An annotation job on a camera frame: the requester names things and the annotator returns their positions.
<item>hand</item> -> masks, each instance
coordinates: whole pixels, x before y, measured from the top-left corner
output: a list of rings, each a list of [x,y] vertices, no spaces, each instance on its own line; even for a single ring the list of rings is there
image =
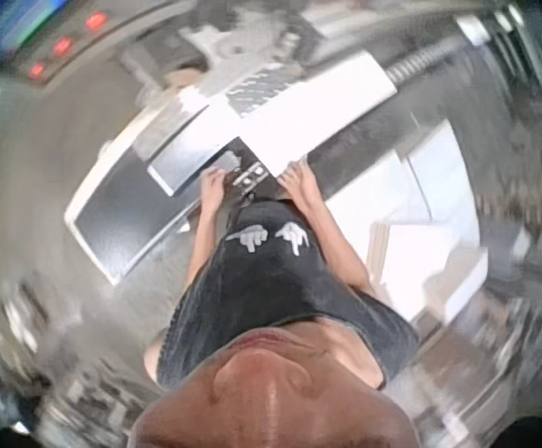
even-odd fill
[[[298,210],[307,215],[319,204],[324,203],[316,176],[308,158],[304,156],[297,162],[291,162],[278,178],[279,184],[287,191]]]
[[[214,217],[218,212],[225,189],[223,180],[225,172],[220,168],[211,166],[202,172],[201,176],[201,200],[202,200],[202,215]]]

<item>metal surface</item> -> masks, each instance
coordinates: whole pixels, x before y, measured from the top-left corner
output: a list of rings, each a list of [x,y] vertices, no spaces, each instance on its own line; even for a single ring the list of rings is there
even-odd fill
[[[222,100],[218,98],[206,107],[148,167],[169,196],[239,134],[240,118],[227,100]]]
[[[134,150],[143,161],[152,161],[183,128],[217,95],[263,68],[263,55],[239,55],[221,63],[198,84],[182,91],[137,137]]]
[[[315,66],[361,48],[371,36],[404,29],[410,20],[492,9],[492,2],[480,0],[401,2],[378,10],[345,7],[341,2],[312,5],[301,14],[308,25],[300,26],[307,42],[298,59],[303,66]]]
[[[244,79],[227,92],[227,98],[231,107],[244,118],[286,91],[297,80],[293,67],[275,63]]]
[[[519,9],[513,5],[509,6],[508,9],[509,15],[512,21],[514,21],[515,32],[517,33],[517,36],[521,42],[521,48],[523,49],[525,58],[530,64],[538,84],[542,88],[542,51],[535,43],[528,29],[525,27],[523,16]]]
[[[226,153],[214,165],[230,171],[238,164]],[[68,225],[115,285],[199,202],[199,182],[169,198],[146,172],[146,165],[129,151]]]
[[[98,56],[114,49],[116,45],[143,33],[145,30],[157,24],[188,13],[196,5],[195,0],[180,0],[172,4],[163,4],[153,7],[149,11],[142,12],[137,16],[130,17],[127,21],[118,23],[106,33],[99,35],[90,42],[90,45],[80,49],[72,58],[57,67],[50,74],[48,83],[45,85],[45,93],[49,93],[60,86],[66,79],[73,75],[78,68],[90,63]]]
[[[396,93],[372,56],[360,51],[302,80],[243,119],[240,137],[280,175],[286,166]]]
[[[434,45],[420,49],[391,65],[386,74],[394,84],[400,86],[454,53],[468,47],[470,43],[462,35],[447,37]]]

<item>silver metallic surface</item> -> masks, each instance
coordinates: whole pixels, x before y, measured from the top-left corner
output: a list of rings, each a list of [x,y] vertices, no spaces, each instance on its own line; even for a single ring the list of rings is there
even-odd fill
[[[530,64],[538,84],[542,88],[542,51],[525,27],[521,11],[514,5],[509,6],[508,10],[509,16],[515,24],[515,31],[521,42],[521,48],[523,49],[525,58]]]
[[[447,37],[430,47],[412,53],[403,61],[390,66],[386,70],[386,74],[394,84],[400,86],[422,73],[428,67],[452,56],[468,45],[470,45],[469,42],[462,35]]]
[[[193,87],[182,91],[137,137],[134,150],[143,161],[152,161],[213,98],[238,84],[268,63],[264,55],[239,55],[220,63]]]
[[[240,137],[276,177],[395,93],[382,68],[362,50],[257,108],[243,119]]]
[[[234,155],[226,153],[214,165],[230,171],[239,163]],[[199,203],[199,182],[189,183],[170,198],[130,151],[94,191],[71,226],[115,285],[163,235],[180,226]]]
[[[206,107],[148,167],[169,196],[238,135],[240,118],[221,100],[224,98]]]
[[[227,91],[229,105],[246,117],[297,82],[292,67],[272,63]]]

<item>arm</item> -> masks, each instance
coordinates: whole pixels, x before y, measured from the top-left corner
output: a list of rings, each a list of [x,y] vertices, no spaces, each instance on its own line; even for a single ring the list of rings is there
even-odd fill
[[[223,179],[225,173],[215,167],[208,168],[202,173],[201,196],[202,210],[200,213],[200,222],[196,230],[196,241],[192,258],[189,262],[188,279],[186,288],[188,288],[196,274],[202,266],[213,255],[216,247],[216,216],[218,209],[223,202]]]
[[[279,178],[279,183],[289,193],[298,210],[308,219],[328,268],[346,285],[374,296],[366,265],[345,239],[328,210],[307,160],[291,163]]]

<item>gray floor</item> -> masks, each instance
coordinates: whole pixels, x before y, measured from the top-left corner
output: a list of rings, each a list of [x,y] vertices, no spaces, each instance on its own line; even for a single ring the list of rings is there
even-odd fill
[[[492,61],[487,51],[473,50],[442,64],[317,149],[311,162],[324,193],[419,126],[445,118],[477,193],[495,194],[512,179],[537,185],[539,147],[531,137],[520,146],[512,142],[518,125]],[[10,87],[0,94],[0,301],[20,280],[32,285],[50,316],[39,345],[46,367],[65,348],[86,362],[105,358],[146,381],[142,351],[181,294],[192,233],[167,238],[111,287],[63,224],[63,211],[100,146],[136,112],[138,91],[115,63],[102,62],[48,97]]]

